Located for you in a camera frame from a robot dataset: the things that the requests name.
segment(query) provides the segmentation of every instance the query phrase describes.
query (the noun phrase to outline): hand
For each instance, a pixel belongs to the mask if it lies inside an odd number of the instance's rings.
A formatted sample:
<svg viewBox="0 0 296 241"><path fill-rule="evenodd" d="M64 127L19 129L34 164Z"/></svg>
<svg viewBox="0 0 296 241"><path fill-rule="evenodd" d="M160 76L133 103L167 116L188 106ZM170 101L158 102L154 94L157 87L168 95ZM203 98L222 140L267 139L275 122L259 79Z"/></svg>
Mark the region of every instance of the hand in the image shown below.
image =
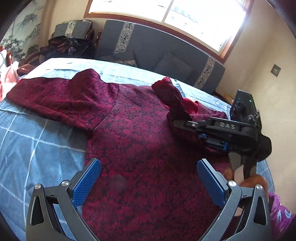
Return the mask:
<svg viewBox="0 0 296 241"><path fill-rule="evenodd" d="M223 176L227 181L234 180L234 171L229 167L225 170ZM268 183L266 179L258 174L255 174L246 180L244 180L240 186L241 187L247 187L247 188L254 188L257 184L260 184L265 192L265 196L267 199L267 202L269 201L268 199Z"/></svg>

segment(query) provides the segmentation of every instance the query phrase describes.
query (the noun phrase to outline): silver screw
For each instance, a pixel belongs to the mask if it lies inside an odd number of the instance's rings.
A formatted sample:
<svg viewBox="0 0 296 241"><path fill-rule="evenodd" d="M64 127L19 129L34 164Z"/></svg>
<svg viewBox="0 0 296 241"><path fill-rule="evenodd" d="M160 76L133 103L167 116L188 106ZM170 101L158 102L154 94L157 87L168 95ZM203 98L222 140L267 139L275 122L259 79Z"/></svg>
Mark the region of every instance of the silver screw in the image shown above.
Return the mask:
<svg viewBox="0 0 296 241"><path fill-rule="evenodd" d="M35 188L36 190L39 189L39 188L41 188L41 184L36 184L34 188Z"/></svg>
<svg viewBox="0 0 296 241"><path fill-rule="evenodd" d="M260 184L257 184L257 185L256 185L256 188L257 188L258 190L262 190L262 189L263 189L263 187L262 187Z"/></svg>
<svg viewBox="0 0 296 241"><path fill-rule="evenodd" d="M62 186L63 187L66 187L69 185L69 181L65 180L65 181L62 181Z"/></svg>
<svg viewBox="0 0 296 241"><path fill-rule="evenodd" d="M235 187L237 183L235 181L229 181L228 182L229 186Z"/></svg>

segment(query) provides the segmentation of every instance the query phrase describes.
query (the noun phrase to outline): blue gripper pad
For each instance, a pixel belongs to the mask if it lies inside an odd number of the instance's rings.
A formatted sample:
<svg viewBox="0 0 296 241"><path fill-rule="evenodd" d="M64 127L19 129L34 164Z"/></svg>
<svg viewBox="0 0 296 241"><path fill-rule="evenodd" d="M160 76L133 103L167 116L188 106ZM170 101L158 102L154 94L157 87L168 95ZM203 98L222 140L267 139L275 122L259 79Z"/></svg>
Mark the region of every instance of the blue gripper pad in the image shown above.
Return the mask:
<svg viewBox="0 0 296 241"><path fill-rule="evenodd" d="M198 161L197 174L199 178L207 189L213 203L222 208L226 203L225 187L223 188L217 178L213 175L213 171L216 171L212 167L211 169L212 170L210 170L202 160Z"/></svg>
<svg viewBox="0 0 296 241"><path fill-rule="evenodd" d="M100 160L95 159L73 189L72 203L74 207L80 206L84 203L97 177L100 175L100 172L101 162Z"/></svg>

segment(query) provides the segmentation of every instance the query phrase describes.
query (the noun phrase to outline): purple sleeve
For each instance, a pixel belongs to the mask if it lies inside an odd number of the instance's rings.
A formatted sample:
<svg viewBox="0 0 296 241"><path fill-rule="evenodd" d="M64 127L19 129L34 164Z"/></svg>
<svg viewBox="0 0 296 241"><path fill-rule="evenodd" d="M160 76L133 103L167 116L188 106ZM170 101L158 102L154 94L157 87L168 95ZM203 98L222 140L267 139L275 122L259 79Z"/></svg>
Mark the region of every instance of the purple sleeve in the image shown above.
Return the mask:
<svg viewBox="0 0 296 241"><path fill-rule="evenodd" d="M272 226L272 240L275 241L286 231L295 215L281 205L281 199L274 193L269 193L269 200L273 200L270 218Z"/></svg>

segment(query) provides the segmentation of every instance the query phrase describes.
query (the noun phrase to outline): blue plaid bedsheet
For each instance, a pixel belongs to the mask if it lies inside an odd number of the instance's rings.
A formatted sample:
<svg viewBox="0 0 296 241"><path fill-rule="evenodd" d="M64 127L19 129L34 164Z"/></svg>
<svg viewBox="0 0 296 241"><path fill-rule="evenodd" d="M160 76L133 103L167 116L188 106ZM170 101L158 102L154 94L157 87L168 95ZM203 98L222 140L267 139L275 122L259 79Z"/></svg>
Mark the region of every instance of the blue plaid bedsheet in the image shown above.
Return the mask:
<svg viewBox="0 0 296 241"><path fill-rule="evenodd" d="M164 77L120 64L55 58L44 62L25 78L71 79L77 72L90 68L110 83L151 86ZM177 80L172 82L183 97L223 111L229 118L228 104ZM34 185L55 186L71 179L84 166L85 150L86 137L81 130L40 117L7 99L0 103L0 211L21 241L25 241L25 221ZM268 180L269 191L274 192L266 160L258 163L257 173ZM75 239L60 209L56 207L56 210L66 235Z"/></svg>

